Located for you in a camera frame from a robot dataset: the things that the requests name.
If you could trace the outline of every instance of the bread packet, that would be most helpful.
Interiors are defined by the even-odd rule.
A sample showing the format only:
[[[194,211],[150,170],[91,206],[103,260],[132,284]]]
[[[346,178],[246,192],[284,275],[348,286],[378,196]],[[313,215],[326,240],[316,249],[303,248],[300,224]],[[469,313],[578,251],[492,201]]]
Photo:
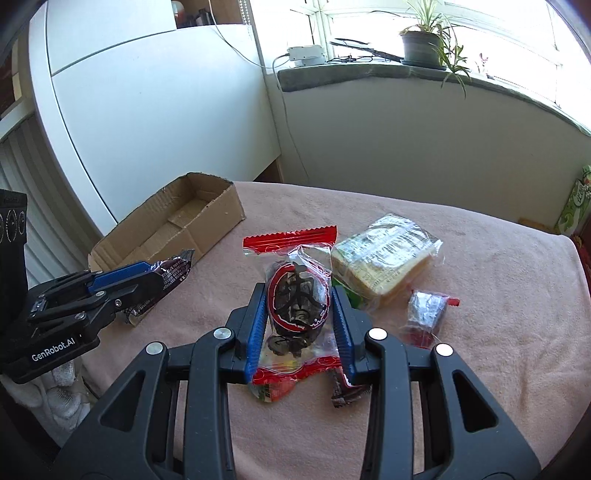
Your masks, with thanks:
[[[379,308],[428,269],[442,244],[412,220],[390,213],[334,246],[333,275],[365,307]]]

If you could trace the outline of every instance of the open cardboard box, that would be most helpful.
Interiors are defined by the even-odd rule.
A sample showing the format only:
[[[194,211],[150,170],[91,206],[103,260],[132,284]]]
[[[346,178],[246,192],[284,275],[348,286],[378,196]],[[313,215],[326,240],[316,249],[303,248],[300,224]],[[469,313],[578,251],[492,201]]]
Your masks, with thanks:
[[[93,271],[109,271],[166,260],[190,248],[196,262],[244,218],[231,181],[187,173],[154,193],[98,242],[88,265]]]

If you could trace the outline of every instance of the red label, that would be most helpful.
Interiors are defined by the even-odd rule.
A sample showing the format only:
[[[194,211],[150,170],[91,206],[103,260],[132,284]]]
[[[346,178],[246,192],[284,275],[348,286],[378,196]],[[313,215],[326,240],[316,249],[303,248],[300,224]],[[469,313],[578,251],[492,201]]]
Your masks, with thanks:
[[[333,247],[336,242],[336,226],[324,226],[297,232],[277,232],[268,235],[247,236],[242,247],[253,250],[257,254],[275,252],[283,248],[298,245],[328,245]]]
[[[316,358],[313,362],[302,365],[300,369],[290,374],[282,374],[274,372],[273,370],[268,370],[264,367],[259,367],[256,369],[256,372],[252,377],[252,383],[255,385],[263,385],[287,379],[303,380],[310,375],[338,367],[340,367],[340,358],[337,356],[321,356],[320,358]]]

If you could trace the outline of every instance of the clear plastic wrapper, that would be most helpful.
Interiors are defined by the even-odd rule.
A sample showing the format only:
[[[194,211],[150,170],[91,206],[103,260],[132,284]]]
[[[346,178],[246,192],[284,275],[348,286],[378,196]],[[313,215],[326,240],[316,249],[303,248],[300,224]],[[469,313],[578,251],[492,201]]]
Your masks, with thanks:
[[[400,339],[409,345],[431,348],[439,335],[448,306],[457,307],[460,300],[443,293],[415,291],[408,301],[406,325],[400,329]]]
[[[442,241],[390,213],[332,249],[335,277],[368,309],[391,301],[439,257]]]
[[[271,327],[253,384],[302,380],[340,365],[330,309],[335,241],[335,226],[244,239],[245,254],[265,273]]]

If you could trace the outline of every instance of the window sill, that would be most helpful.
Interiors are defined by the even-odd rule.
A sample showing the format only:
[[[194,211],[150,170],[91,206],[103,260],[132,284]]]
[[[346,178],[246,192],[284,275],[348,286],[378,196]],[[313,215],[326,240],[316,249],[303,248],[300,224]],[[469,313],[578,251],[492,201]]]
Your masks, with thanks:
[[[364,78],[419,78],[424,80],[434,80],[441,82],[447,72],[440,70],[426,69],[422,67],[410,67],[399,63],[337,63],[325,64],[315,67],[298,67],[293,69],[283,69],[277,73],[279,83],[284,92],[298,92],[310,88],[324,85],[334,85],[336,83],[350,82]],[[450,76],[448,82],[457,83],[457,80]],[[591,130],[577,122],[570,115],[564,113],[559,107],[545,100],[543,97],[529,92],[525,89],[513,87],[509,84],[497,80],[491,80],[484,77],[472,76],[472,81],[467,84],[468,88],[478,87],[485,90],[508,95],[524,102],[531,103],[542,110],[553,113],[560,119],[577,128],[582,134],[591,137]]]

